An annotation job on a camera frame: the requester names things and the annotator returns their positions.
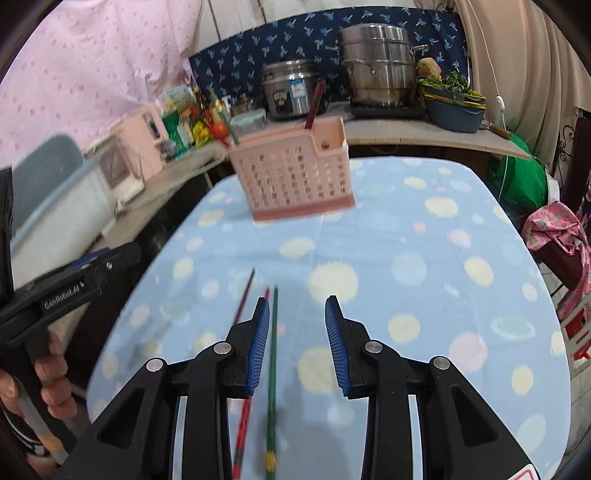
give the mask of bottle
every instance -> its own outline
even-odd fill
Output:
[[[216,92],[211,89],[209,90],[209,108],[212,111],[213,122],[224,122],[228,121],[230,115],[226,112],[226,107],[223,102],[218,98]]]
[[[203,113],[205,110],[207,110],[207,99],[201,92],[201,88],[199,88],[199,85],[194,84],[192,90],[195,96],[195,100],[197,102],[197,108],[199,109],[199,113]]]

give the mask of pink cloth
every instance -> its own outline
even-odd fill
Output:
[[[546,205],[532,213],[525,221],[521,236],[527,248],[536,251],[548,242],[555,242],[567,255],[574,255],[577,248],[575,240],[580,241],[579,249],[583,264],[583,275],[579,285],[570,290],[558,304],[556,313],[560,321],[564,320],[574,308],[591,291],[589,273],[591,255],[587,235],[579,219],[563,203],[556,202]]]
[[[67,133],[80,147],[182,82],[202,0],[64,0],[0,86],[0,167]]]

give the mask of green chopstick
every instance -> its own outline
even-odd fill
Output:
[[[269,402],[267,407],[267,455],[265,467],[267,480],[275,480],[277,458],[275,456],[275,416],[276,402],[275,386],[277,384],[277,297],[278,288],[273,290],[273,317],[271,323],[271,364],[269,366]]]

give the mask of leafy vegetable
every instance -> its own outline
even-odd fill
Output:
[[[456,103],[462,103],[466,95],[482,97],[478,92],[470,90],[467,78],[464,75],[458,74],[458,72],[451,72],[441,80],[435,77],[427,77],[426,79],[419,80],[419,83],[425,87],[450,92]]]

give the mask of table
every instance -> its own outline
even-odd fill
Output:
[[[254,266],[243,318],[265,286],[280,294],[279,480],[360,478],[367,402],[337,387],[324,326],[331,294],[402,356],[449,356],[541,477],[552,473],[569,432],[569,370],[550,296],[517,231],[460,164],[391,157],[350,166],[353,209],[274,223],[253,222],[236,177],[217,184],[122,311],[89,385],[91,418],[147,359],[182,361],[225,338]],[[267,384],[264,367],[245,479],[263,478]],[[233,401],[232,443],[240,410]],[[413,422],[416,442],[415,411]]]
[[[430,122],[398,119],[356,119],[347,102],[329,105],[325,115],[341,115],[350,146],[356,145],[419,145],[456,148],[496,155],[529,159],[530,156],[513,142],[489,130],[475,134],[451,132]],[[269,121],[269,126],[277,122]]]

